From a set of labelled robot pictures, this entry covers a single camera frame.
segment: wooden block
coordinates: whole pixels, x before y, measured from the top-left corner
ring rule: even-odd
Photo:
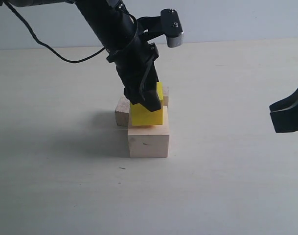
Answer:
[[[163,104],[168,107],[169,87],[163,86]],[[115,109],[115,118],[118,126],[128,127],[130,102],[123,95]]]
[[[162,83],[157,83],[157,92],[163,107]],[[130,105],[131,124],[133,126],[163,125],[163,109],[150,112],[141,104]]]
[[[131,158],[167,158],[169,123],[167,107],[163,107],[163,125],[128,126],[128,144]]]

